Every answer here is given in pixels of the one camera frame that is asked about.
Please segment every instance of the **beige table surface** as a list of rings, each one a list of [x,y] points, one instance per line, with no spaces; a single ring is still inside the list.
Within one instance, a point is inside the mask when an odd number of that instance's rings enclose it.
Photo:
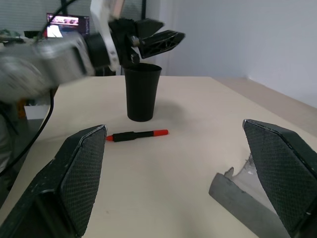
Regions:
[[[217,172],[232,166],[239,171],[249,156],[243,119],[294,130],[317,148],[312,135],[209,77],[162,76],[154,118],[141,123],[126,116],[123,76],[62,86],[0,210],[0,222],[66,136],[106,124],[108,134],[169,129],[170,135],[106,143],[86,238],[254,238],[208,195]]]

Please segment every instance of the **black plastic cup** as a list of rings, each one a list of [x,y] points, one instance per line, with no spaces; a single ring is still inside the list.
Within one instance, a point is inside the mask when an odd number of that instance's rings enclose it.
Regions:
[[[124,69],[128,117],[134,121],[151,120],[162,68],[139,63]]]

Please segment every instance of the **marker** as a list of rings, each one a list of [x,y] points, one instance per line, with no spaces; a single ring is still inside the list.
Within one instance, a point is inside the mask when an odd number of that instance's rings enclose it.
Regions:
[[[161,135],[168,135],[168,130],[152,130],[152,131],[143,131],[143,132],[130,131],[130,132],[109,135],[106,137],[106,140],[119,142],[119,141],[135,140],[137,138],[161,136]]]

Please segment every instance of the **computer screen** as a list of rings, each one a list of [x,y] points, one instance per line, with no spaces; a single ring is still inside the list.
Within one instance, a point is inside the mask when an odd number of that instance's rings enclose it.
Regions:
[[[52,13],[47,13],[47,21],[53,17]],[[70,32],[77,31],[82,36],[89,35],[89,17],[57,15],[50,26],[47,27],[47,37],[64,37]]]

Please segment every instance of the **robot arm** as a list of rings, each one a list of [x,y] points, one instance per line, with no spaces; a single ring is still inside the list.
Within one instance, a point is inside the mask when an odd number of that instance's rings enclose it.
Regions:
[[[43,41],[36,45],[17,45],[0,52],[0,101],[32,98],[60,84],[95,75],[95,70],[140,62],[141,58],[175,48],[185,34],[164,31],[164,24],[145,19],[133,21],[120,15],[123,1],[92,0],[91,13],[97,34],[79,34]]]

